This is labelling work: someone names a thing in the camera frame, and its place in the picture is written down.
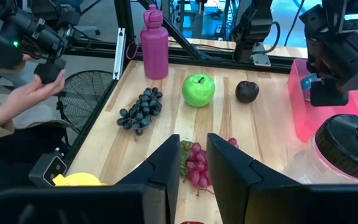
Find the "yellow object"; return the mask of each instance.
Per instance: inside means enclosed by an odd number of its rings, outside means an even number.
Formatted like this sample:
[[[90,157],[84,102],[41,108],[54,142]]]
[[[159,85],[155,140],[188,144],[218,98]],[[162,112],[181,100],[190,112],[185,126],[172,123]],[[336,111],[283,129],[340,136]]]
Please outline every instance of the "yellow object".
[[[59,186],[105,186],[99,181],[97,177],[87,173],[76,173],[68,175],[67,177],[61,174],[53,178],[53,183],[56,187]]]

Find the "grape bunch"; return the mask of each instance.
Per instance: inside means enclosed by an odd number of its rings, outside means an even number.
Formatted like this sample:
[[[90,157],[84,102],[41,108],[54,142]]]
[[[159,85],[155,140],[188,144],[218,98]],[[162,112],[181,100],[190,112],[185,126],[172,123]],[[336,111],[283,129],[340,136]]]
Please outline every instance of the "grape bunch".
[[[198,193],[200,190],[210,192],[206,189],[212,185],[209,178],[206,151],[201,149],[201,144],[198,142],[182,141],[180,147],[182,152],[180,164],[181,176],[185,180],[188,179],[199,190]]]
[[[157,87],[146,88],[131,109],[119,110],[121,118],[117,120],[118,126],[122,126],[124,130],[132,130],[137,141],[137,137],[143,134],[144,129],[153,121],[153,117],[161,113],[161,98],[162,92]]]
[[[227,140],[227,142],[228,142],[230,145],[232,145],[232,146],[234,146],[234,147],[236,147],[236,148],[239,148],[239,145],[238,145],[238,143],[237,143],[237,139],[235,139],[235,138],[229,138],[229,140]]]

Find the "fan grille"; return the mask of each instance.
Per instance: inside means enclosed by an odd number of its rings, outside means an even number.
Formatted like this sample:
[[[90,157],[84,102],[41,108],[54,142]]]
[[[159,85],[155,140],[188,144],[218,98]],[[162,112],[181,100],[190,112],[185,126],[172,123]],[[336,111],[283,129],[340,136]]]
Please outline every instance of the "fan grille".
[[[65,119],[79,131],[85,125],[104,92],[112,82],[112,73],[89,70],[78,72],[65,81],[65,96],[60,96]]]

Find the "green apple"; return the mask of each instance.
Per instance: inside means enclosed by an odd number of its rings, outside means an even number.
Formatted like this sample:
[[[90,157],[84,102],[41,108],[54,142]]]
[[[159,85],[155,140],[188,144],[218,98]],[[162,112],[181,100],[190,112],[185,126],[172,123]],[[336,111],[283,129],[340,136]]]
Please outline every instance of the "green apple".
[[[183,82],[181,93],[190,106],[200,108],[212,100],[215,93],[215,82],[209,75],[192,74]]]

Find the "dark red apple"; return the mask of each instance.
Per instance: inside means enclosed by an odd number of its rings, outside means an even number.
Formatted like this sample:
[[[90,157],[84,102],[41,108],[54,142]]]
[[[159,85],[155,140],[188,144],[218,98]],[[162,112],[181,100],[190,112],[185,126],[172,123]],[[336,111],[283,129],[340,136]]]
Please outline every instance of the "dark red apple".
[[[254,82],[241,81],[236,87],[236,98],[241,103],[253,102],[259,93],[259,86]]]

